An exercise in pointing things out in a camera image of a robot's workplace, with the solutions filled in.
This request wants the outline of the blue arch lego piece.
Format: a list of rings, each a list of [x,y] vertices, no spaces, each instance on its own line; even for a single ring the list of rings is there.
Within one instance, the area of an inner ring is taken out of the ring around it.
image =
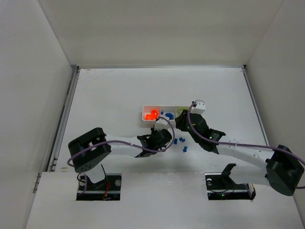
[[[168,117],[170,120],[174,119],[173,113],[166,113],[165,116]]]

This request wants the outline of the orange ring lego piece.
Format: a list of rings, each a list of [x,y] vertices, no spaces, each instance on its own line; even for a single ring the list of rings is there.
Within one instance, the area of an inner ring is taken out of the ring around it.
[[[152,121],[152,120],[155,120],[156,117],[154,115],[152,115],[152,114],[146,114],[144,119]]]

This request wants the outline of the orange dome lego piece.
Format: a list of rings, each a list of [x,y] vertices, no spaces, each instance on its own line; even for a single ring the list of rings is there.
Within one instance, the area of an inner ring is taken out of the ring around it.
[[[157,118],[159,116],[159,112],[157,110],[152,110],[151,111],[151,117],[152,118]]]

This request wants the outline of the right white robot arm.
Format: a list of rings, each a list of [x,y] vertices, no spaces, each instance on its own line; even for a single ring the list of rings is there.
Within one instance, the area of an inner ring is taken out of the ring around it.
[[[222,176],[233,184],[253,183],[273,188],[285,196],[292,196],[299,188],[305,171],[304,161],[283,145],[278,147],[238,143],[226,137],[224,132],[209,128],[200,114],[187,110],[175,119],[176,128],[188,132],[192,139],[205,151],[217,155],[231,156],[250,164],[249,167],[228,164]]]

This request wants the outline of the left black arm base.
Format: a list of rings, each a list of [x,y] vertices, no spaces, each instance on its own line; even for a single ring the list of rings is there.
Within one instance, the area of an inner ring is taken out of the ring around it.
[[[84,174],[78,174],[77,201],[119,201],[121,198],[121,174],[107,174],[101,165],[104,180],[94,184]]]

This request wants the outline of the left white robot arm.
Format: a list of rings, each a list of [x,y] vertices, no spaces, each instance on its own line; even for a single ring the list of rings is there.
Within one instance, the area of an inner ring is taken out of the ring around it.
[[[106,179],[101,164],[107,156],[150,157],[169,149],[174,139],[175,132],[167,129],[152,128],[147,135],[115,137],[97,127],[68,144],[71,157],[67,164],[96,184]]]

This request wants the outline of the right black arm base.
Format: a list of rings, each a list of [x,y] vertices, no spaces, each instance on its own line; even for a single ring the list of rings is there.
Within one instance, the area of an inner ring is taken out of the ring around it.
[[[254,200],[256,191],[252,184],[236,184],[229,177],[235,167],[235,163],[230,163],[221,173],[205,174],[208,200]]]

